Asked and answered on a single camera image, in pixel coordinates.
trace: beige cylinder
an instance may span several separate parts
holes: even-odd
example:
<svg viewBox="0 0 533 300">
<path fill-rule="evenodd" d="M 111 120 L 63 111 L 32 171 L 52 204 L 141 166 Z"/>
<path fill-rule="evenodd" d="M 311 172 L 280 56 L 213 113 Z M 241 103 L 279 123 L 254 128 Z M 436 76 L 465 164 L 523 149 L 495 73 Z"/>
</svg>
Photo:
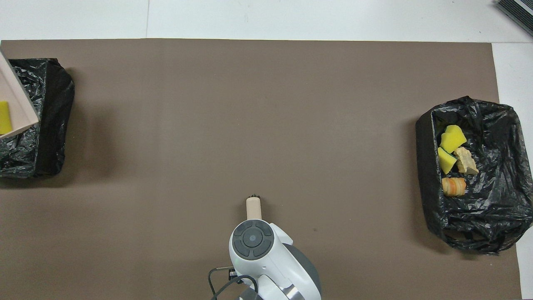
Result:
<svg viewBox="0 0 533 300">
<path fill-rule="evenodd" d="M 261 200 L 259 197 L 250 197 L 246 199 L 246 218 L 262 219 L 261 218 Z"/>
</svg>

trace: yellow block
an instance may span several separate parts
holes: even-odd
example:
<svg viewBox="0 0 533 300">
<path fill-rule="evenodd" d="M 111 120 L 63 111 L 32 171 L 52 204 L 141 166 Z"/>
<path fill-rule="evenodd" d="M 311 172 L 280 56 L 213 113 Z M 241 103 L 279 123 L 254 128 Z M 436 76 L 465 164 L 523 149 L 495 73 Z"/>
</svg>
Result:
<svg viewBox="0 0 533 300">
<path fill-rule="evenodd" d="M 7 101 L 0 101 L 0 135 L 13 131 Z"/>
</svg>

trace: white table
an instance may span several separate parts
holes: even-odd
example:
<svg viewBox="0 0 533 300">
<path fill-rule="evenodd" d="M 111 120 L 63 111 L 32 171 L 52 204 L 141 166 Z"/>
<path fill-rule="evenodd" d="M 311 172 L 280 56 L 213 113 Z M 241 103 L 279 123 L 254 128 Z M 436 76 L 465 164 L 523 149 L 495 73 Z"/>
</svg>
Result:
<svg viewBox="0 0 533 300">
<path fill-rule="evenodd" d="M 492 43 L 500 102 L 533 153 L 533 37 L 491 0 L 0 0 L 0 40 L 160 37 Z M 532 230 L 516 250 L 533 298 Z"/>
</svg>

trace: gray circular button pad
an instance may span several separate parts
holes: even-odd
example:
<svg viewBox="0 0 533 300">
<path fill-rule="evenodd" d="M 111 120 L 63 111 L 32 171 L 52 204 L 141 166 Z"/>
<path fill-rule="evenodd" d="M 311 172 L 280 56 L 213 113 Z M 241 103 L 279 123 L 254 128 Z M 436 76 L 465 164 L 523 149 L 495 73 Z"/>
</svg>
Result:
<svg viewBox="0 0 533 300">
<path fill-rule="evenodd" d="M 233 249 L 246 260 L 256 260 L 267 255 L 273 244 L 272 228 L 262 220 L 245 221 L 233 231 Z"/>
</svg>

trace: black cable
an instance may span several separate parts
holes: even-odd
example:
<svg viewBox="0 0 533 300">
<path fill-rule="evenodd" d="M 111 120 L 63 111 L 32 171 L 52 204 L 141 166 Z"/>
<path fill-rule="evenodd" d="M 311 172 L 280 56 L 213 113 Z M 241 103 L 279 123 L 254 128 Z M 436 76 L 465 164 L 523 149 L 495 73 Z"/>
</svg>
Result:
<svg viewBox="0 0 533 300">
<path fill-rule="evenodd" d="M 252 281 L 252 283 L 254 284 L 254 291 L 256 292 L 256 294 L 258 293 L 258 286 L 257 286 L 257 281 L 255 281 L 255 279 L 250 276 L 250 275 L 241 275 L 241 276 L 237 276 L 235 278 L 233 278 L 232 280 L 228 281 L 223 287 L 221 287 L 219 289 L 218 292 L 216 292 L 216 294 L 213 296 L 213 298 L 211 298 L 211 300 L 216 300 L 216 297 L 220 295 L 220 293 L 222 293 L 228 286 L 230 286 L 232 283 L 235 283 L 243 278 L 248 278 Z"/>
<path fill-rule="evenodd" d="M 213 274 L 213 272 L 215 272 L 215 271 L 229 270 L 229 269 L 232 269 L 232 268 L 233 268 L 233 266 L 216 267 L 216 268 L 211 269 L 211 271 L 209 271 L 209 274 L 207 275 L 207 281 L 209 281 L 209 287 L 211 288 L 211 291 L 213 292 L 213 295 L 215 295 L 215 288 L 213 287 L 213 283 L 211 282 L 211 274 Z"/>
</svg>

